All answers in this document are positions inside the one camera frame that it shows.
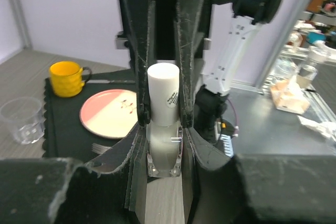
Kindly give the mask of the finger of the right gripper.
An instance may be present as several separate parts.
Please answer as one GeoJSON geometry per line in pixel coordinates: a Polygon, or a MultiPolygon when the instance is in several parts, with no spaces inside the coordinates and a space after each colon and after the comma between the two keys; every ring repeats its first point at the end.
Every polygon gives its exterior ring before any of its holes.
{"type": "Polygon", "coordinates": [[[204,40],[199,24],[205,0],[176,0],[174,39],[176,63],[180,69],[180,121],[183,127],[193,126],[194,57],[204,40]]]}
{"type": "Polygon", "coordinates": [[[119,3],[123,31],[134,62],[138,123],[145,126],[150,121],[147,70],[154,63],[155,1],[119,0],[119,3]]]}

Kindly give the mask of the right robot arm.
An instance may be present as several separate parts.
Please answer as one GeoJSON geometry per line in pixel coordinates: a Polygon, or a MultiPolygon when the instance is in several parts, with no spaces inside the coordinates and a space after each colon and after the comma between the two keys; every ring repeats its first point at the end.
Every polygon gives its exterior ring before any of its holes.
{"type": "Polygon", "coordinates": [[[135,73],[138,123],[154,119],[147,71],[158,60],[174,60],[180,70],[179,116],[212,141],[214,122],[226,109],[230,85],[247,47],[260,27],[272,21],[282,0],[119,0],[123,36],[135,73]],[[224,51],[198,92],[213,5],[230,4],[230,30],[224,51]]]}

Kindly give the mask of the white nail polish cap brush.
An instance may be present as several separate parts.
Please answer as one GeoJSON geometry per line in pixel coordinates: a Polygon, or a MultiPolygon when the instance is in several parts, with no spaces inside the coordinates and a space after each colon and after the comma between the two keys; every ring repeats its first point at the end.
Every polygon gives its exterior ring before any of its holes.
{"type": "Polygon", "coordinates": [[[178,120],[179,68],[172,63],[156,63],[148,68],[151,120],[170,126],[178,120]]]}

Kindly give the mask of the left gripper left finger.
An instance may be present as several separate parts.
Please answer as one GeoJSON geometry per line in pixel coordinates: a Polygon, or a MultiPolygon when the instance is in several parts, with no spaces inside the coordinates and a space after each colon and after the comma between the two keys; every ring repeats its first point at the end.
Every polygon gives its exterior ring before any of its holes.
{"type": "Polygon", "coordinates": [[[145,128],[83,163],[2,159],[1,223],[144,223],[145,128]]]}

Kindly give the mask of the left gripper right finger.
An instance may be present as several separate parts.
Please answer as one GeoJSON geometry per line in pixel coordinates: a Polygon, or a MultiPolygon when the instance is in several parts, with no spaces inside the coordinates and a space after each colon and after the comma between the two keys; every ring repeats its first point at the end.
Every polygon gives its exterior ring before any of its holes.
{"type": "Polygon", "coordinates": [[[186,223],[335,223],[335,157],[226,156],[183,130],[186,223]]]}

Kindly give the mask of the white nail polish bottle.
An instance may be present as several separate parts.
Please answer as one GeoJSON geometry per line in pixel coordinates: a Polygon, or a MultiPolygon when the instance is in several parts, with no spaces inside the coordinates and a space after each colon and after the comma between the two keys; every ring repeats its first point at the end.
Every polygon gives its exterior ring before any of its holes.
{"type": "Polygon", "coordinates": [[[155,178],[181,175],[183,131],[179,121],[170,126],[151,122],[146,127],[148,175],[155,178]]]}

